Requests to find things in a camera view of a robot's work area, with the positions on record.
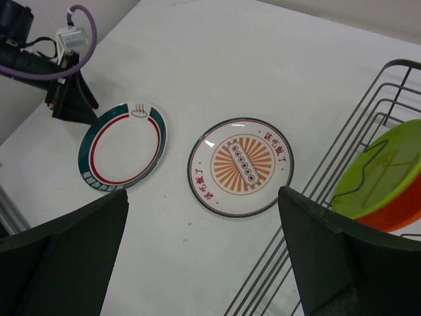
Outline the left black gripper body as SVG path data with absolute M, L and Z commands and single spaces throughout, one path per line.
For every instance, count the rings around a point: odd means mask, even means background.
M 80 61 L 80 55 L 77 53 L 72 53 L 71 55 L 65 55 L 64 60 L 58 65 L 64 70 L 70 70 L 72 67 L 76 66 Z M 45 103 L 48 108 L 52 111 L 52 117 L 55 119 L 65 118 L 64 110 L 65 105 L 68 99 L 68 94 L 72 86 L 72 81 L 74 79 L 75 73 L 64 76 L 62 78 L 53 80 L 47 90 L 47 95 L 45 97 Z

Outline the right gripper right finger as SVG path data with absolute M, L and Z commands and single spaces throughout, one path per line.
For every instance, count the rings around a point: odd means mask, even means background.
M 305 315 L 419 315 L 420 242 L 282 186 L 278 208 Z

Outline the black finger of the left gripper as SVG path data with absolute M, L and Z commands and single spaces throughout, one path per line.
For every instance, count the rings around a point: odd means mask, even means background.
M 99 104 L 88 88 L 81 72 L 74 75 L 65 105 L 65 118 L 59 120 L 81 124 L 97 124 L 99 118 L 94 112 Z

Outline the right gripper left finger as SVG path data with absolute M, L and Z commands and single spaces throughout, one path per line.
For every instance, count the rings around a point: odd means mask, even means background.
M 126 219 L 126 190 L 1 239 L 2 315 L 100 315 Z

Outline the white plate teal rim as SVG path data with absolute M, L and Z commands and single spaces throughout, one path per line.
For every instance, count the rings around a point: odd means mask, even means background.
M 83 137 L 78 151 L 80 175 L 100 192 L 128 189 L 154 171 L 167 140 L 167 125 L 157 105 L 119 104 L 103 113 Z

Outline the green plate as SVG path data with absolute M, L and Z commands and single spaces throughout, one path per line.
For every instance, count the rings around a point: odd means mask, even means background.
M 420 120 L 404 122 L 375 139 L 336 186 L 331 208 L 358 219 L 392 202 L 420 174 Z

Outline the white plate orange sunburst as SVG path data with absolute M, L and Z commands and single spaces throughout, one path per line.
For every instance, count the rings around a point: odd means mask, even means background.
M 219 122 L 195 142 L 187 161 L 189 188 L 207 211 L 227 218 L 265 212 L 293 179 L 295 161 L 272 124 L 238 117 Z

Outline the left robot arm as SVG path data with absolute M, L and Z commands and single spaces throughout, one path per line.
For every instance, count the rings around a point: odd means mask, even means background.
M 28 41 L 34 15 L 15 1 L 1 2 L 1 75 L 46 92 L 56 119 L 87 125 L 99 122 L 99 104 L 81 69 L 97 46 L 97 27 L 82 5 L 71 6 L 66 27 L 56 36 Z

